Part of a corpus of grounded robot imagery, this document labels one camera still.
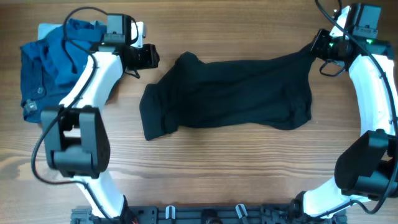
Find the black t-shirt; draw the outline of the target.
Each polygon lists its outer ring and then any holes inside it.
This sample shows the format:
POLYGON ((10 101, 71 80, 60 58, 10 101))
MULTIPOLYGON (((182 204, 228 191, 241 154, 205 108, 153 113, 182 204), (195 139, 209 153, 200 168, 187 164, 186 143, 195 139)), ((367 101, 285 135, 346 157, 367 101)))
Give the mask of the black t-shirt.
POLYGON ((204 63, 185 52, 155 84, 144 90, 139 110, 150 141, 179 126, 217 128, 257 123, 292 130, 310 121, 308 81, 315 56, 306 45, 269 60, 204 63))

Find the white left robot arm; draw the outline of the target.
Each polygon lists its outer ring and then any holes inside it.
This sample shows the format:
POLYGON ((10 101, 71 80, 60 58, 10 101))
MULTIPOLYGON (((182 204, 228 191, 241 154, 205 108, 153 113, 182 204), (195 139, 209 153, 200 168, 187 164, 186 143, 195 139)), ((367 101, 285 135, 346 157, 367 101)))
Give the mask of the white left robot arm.
POLYGON ((123 74, 138 78, 138 70, 158 66, 155 45, 144 43, 146 29, 131 16, 108 14, 106 32, 84 51, 87 64, 71 92, 41 114, 39 142, 45 145, 48 166, 65 178, 62 184, 79 185, 96 223, 132 220, 125 196, 107 170, 110 144, 101 110, 123 74))

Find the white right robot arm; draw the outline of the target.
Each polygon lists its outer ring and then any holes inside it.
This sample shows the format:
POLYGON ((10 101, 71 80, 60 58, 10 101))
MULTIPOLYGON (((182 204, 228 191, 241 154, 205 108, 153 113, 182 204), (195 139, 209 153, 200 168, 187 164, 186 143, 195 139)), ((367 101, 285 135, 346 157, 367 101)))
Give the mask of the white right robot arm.
POLYGON ((311 51, 325 63, 348 72, 358 100, 360 137, 338 158, 334 176, 302 195, 302 214, 312 220, 330 219, 353 205, 376 213, 388 198, 397 197, 397 90, 394 51, 379 40, 381 7, 354 3, 340 6, 321 29, 311 51))

